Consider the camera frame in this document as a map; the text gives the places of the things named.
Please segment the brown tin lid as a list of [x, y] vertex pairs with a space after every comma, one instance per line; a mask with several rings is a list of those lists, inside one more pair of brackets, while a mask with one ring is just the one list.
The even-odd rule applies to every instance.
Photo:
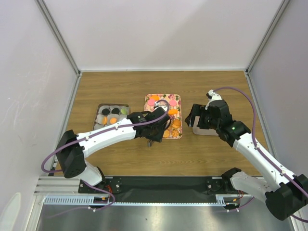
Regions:
[[196, 116], [194, 120], [194, 124], [192, 127], [192, 131], [196, 135], [206, 135], [206, 136], [218, 136], [214, 129], [201, 129], [197, 127], [200, 117]]

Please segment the green cookie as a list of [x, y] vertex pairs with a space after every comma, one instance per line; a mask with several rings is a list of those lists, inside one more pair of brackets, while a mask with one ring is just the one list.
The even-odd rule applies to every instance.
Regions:
[[122, 108], [121, 109], [121, 114], [127, 115], [128, 114], [127, 109], [126, 108]]

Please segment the plain orange round cookie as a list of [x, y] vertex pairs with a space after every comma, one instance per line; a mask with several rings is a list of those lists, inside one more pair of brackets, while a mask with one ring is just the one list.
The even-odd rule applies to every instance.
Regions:
[[110, 124], [114, 124], [114, 123], [117, 122], [117, 119], [116, 119], [116, 118], [111, 118], [111, 119], [109, 120], [109, 122], [110, 122]]

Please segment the black cookie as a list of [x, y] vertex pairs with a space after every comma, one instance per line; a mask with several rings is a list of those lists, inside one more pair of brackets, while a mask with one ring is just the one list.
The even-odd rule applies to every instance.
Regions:
[[102, 109], [102, 115], [107, 116], [110, 114], [110, 110], [108, 108]]
[[119, 108], [113, 108], [112, 109], [112, 114], [119, 115], [120, 114], [120, 109]]

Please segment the patterned round biscuit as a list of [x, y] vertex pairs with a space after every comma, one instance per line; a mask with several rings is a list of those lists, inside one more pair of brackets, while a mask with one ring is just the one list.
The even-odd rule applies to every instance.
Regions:
[[170, 136], [170, 132], [168, 130], [164, 131], [163, 138], [168, 138]]
[[103, 125], [106, 125], [106, 124], [107, 124], [107, 121], [108, 121], [107, 117], [103, 117], [103, 119], [102, 119], [102, 124], [103, 124]]

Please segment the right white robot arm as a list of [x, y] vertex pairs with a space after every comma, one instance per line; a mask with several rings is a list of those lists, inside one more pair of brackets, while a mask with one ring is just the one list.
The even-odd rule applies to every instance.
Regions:
[[251, 177], [238, 168], [222, 174], [226, 193], [240, 190], [265, 203], [278, 220], [285, 220], [308, 204], [308, 179], [283, 167], [253, 138], [250, 129], [234, 120], [224, 100], [207, 105], [194, 104], [185, 118], [189, 127], [214, 130], [219, 138], [241, 153], [261, 174], [263, 180]]

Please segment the floral serving tray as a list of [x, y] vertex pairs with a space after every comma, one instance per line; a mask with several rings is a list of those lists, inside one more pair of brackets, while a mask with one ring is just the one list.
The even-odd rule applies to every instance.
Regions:
[[[169, 109], [178, 109], [178, 113], [176, 115], [169, 115], [171, 118], [171, 124], [169, 126], [167, 126], [167, 130], [171, 133], [171, 130], [176, 129], [179, 131], [179, 136], [178, 137], [172, 137], [171, 134], [168, 138], [166, 139], [180, 139], [182, 137], [183, 134], [183, 128], [182, 128], [182, 109], [181, 109], [181, 98], [178, 94], [147, 94], [145, 96], [145, 103], [144, 103], [144, 110], [145, 111], [153, 111], [154, 110], [154, 106], [149, 106], [147, 104], [147, 102], [149, 101], [149, 99], [151, 98], [152, 95], [157, 95], [159, 97], [159, 100], [166, 100], [168, 103], [170, 100], [176, 100], [177, 101], [177, 105], [175, 107], [172, 107], [169, 105]], [[178, 119], [181, 121], [181, 126], [179, 128], [173, 128], [172, 127], [172, 123], [175, 119]]]

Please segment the orange swirl cookie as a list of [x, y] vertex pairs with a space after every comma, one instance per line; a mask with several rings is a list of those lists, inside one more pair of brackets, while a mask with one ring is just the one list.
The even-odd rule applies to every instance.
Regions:
[[170, 133], [170, 134], [171, 134], [172, 137], [178, 137], [180, 133], [179, 133], [178, 130], [173, 129], [173, 130], [171, 130], [171, 133]]

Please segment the orange fish cookie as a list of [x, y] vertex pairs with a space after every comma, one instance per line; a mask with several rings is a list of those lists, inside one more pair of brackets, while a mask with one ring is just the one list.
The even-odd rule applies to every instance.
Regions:
[[168, 114], [169, 114], [169, 115], [176, 115], [178, 112], [179, 112], [178, 109], [170, 109], [170, 110], [168, 111]]

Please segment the pink round cookie right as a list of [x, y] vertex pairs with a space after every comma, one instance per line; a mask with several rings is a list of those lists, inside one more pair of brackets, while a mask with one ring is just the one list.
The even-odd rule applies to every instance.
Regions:
[[172, 106], [172, 107], [175, 107], [177, 105], [177, 101], [176, 100], [170, 100], [169, 105]]

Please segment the pink round cookie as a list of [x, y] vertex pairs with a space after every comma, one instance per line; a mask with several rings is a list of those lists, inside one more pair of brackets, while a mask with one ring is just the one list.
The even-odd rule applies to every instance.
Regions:
[[177, 101], [176, 100], [170, 100], [169, 105], [172, 106], [172, 107], [175, 107], [177, 105]]
[[149, 99], [149, 101], [147, 102], [147, 104], [149, 106], [154, 106], [155, 105], [155, 100], [154, 99]]

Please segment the pink round cookie left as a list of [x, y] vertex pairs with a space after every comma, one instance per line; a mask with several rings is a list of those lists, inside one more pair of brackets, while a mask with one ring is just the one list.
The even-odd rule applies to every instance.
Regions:
[[154, 106], [155, 105], [155, 100], [154, 99], [149, 99], [149, 101], [147, 102], [147, 104], [149, 106]]

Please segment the orange shell cookie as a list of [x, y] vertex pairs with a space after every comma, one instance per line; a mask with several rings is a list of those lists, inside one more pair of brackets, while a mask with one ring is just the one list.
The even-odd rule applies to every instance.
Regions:
[[157, 95], [152, 95], [150, 99], [154, 101], [158, 101], [159, 97]]

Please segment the brown cookie tin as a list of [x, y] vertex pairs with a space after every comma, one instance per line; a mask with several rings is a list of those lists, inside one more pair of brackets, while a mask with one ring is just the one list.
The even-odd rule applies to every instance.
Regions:
[[[104, 109], [104, 108], [108, 108], [110, 110], [110, 114], [109, 115], [102, 115], [102, 109]], [[122, 108], [126, 108], [128, 114], [130, 113], [130, 107], [129, 107], [128, 104], [101, 103], [101, 104], [98, 105], [98, 108], [97, 108], [97, 111], [96, 111], [96, 116], [95, 116], [95, 119], [94, 119], [94, 122], [93, 122], [93, 130], [98, 130], [98, 129], [104, 128], [106, 126], [112, 125], [109, 122], [109, 120], [111, 118], [116, 118], [117, 122], [119, 122], [122, 119], [127, 117], [128, 114], [124, 115], [124, 114], [121, 114], [121, 112], [120, 112], [119, 115], [112, 114], [112, 109], [113, 108], [119, 108], [120, 111], [121, 111]], [[107, 117], [107, 119], [108, 119], [106, 125], [102, 124], [103, 117]]]

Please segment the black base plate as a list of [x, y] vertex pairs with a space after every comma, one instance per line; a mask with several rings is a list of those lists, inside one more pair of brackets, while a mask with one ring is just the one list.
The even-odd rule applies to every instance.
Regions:
[[111, 192], [119, 203], [214, 203], [217, 195], [241, 199], [221, 177], [113, 176], [96, 185]]

